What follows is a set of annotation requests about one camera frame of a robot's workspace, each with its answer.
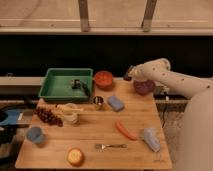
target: red object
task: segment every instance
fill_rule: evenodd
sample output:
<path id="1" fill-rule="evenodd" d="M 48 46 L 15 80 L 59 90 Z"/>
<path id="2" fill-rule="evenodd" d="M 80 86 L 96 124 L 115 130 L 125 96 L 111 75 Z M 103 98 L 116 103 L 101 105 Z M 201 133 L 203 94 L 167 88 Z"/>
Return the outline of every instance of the red object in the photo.
<path id="1" fill-rule="evenodd" d="M 94 81 L 100 88 L 109 88 L 113 84 L 113 75 L 109 71 L 99 71 L 95 74 Z"/>
<path id="2" fill-rule="evenodd" d="M 135 91 L 140 95 L 146 95 L 155 89 L 155 82 L 152 80 L 147 80 L 144 82 L 134 81 L 133 82 Z"/>
<path id="3" fill-rule="evenodd" d="M 134 135 L 132 135 L 124 126 L 120 121 L 117 121 L 115 123 L 115 127 L 120 131 L 120 133 L 122 133 L 125 137 L 129 138 L 130 140 L 136 141 L 137 137 L 135 137 Z"/>

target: red bowl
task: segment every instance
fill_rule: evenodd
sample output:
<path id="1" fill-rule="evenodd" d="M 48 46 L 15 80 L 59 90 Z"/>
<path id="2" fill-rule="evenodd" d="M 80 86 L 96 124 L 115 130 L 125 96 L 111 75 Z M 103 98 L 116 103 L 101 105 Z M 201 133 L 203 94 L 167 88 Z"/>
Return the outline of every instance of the red bowl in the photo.
<path id="1" fill-rule="evenodd" d="M 94 81 L 100 88 L 110 88 L 113 84 L 113 75 L 109 71 L 99 71 L 95 74 Z"/>

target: green tray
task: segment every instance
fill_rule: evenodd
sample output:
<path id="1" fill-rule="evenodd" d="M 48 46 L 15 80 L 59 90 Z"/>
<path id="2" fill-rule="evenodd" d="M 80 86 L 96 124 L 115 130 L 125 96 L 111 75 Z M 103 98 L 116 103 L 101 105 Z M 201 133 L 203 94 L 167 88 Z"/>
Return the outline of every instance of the green tray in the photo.
<path id="1" fill-rule="evenodd" d="M 74 79 L 84 83 L 92 94 L 93 70 L 90 68 L 50 68 L 39 92 L 45 101 L 89 101 L 83 89 L 72 89 Z"/>

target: orange carrot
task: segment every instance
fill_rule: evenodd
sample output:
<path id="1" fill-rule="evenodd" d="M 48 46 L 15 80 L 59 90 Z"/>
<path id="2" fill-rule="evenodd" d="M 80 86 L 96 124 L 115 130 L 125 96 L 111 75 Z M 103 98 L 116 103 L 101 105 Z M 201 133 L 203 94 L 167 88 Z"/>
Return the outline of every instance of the orange carrot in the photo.
<path id="1" fill-rule="evenodd" d="M 120 121 L 115 123 L 115 127 L 118 129 L 120 133 L 122 133 L 125 137 L 129 138 L 130 140 L 136 141 L 138 138 L 132 135 Z"/>

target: blue sponge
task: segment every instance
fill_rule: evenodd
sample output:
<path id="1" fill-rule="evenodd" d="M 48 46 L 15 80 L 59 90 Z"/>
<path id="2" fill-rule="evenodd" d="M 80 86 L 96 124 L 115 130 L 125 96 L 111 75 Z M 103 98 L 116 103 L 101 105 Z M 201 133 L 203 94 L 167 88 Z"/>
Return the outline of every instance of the blue sponge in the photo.
<path id="1" fill-rule="evenodd" d="M 115 112 L 118 112 L 124 108 L 124 103 L 121 100 L 119 100 L 116 96 L 110 96 L 107 99 L 107 102 Z"/>

